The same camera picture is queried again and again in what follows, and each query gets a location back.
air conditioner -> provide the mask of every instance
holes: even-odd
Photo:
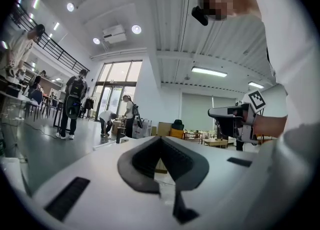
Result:
[[[127,40],[125,29],[121,24],[103,30],[103,38],[110,44],[115,44]]]

woman standing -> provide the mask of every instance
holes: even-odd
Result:
[[[135,116],[133,114],[134,103],[128,95],[124,95],[122,99],[126,102],[126,111],[124,113],[124,116],[126,116],[125,135],[128,138],[132,138],[132,128],[135,120]]]

doorway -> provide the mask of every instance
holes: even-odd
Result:
[[[103,88],[98,104],[98,111],[95,114],[96,121],[99,120],[98,116],[103,111],[109,110],[115,114],[117,113],[122,91],[122,86],[105,86]]]

metal railing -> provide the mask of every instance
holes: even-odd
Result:
[[[17,2],[13,6],[9,17],[19,28],[23,27],[27,31],[30,31],[37,25],[37,23],[33,19],[32,21],[30,21],[30,16],[26,12],[26,10],[20,3]],[[75,71],[76,73],[79,73],[82,69],[89,71],[88,68],[79,63],[60,45],[58,45],[53,39],[51,39],[46,32],[42,35],[41,40],[37,44],[43,50],[49,53],[54,59],[58,60],[60,63],[65,65],[67,68]]]

gray floor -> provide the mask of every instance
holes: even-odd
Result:
[[[21,170],[28,184],[31,194],[40,185],[54,174],[72,164],[93,150],[93,146],[104,144],[113,140],[101,138],[99,122],[78,118],[74,140],[56,138],[57,128],[53,128],[54,118],[35,120],[28,117],[18,123],[18,127],[3,125],[2,131],[6,134],[6,154],[19,154],[27,158],[27,163],[21,163]],[[14,147],[15,140],[12,133],[17,130],[18,149]]]

